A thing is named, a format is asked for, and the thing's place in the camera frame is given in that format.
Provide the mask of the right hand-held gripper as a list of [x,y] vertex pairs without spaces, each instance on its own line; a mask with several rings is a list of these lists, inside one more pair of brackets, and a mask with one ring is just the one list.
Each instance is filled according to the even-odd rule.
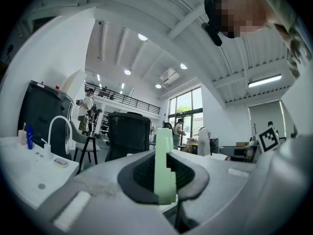
[[273,126],[268,127],[267,130],[258,134],[258,142],[261,153],[275,150],[280,146],[279,137]]

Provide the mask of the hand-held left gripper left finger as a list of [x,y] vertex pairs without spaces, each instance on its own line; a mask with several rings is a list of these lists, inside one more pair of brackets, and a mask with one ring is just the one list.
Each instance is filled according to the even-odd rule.
[[39,207],[39,215],[63,235],[176,235],[156,205],[139,204],[121,189],[117,176],[146,151],[95,165],[68,180]]

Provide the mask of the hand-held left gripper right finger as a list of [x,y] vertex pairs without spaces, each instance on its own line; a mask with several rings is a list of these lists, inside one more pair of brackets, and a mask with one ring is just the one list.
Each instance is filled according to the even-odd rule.
[[263,153],[256,164],[180,156],[209,175],[195,199],[179,203],[173,235],[300,234],[301,209],[313,186],[313,138],[299,136]]

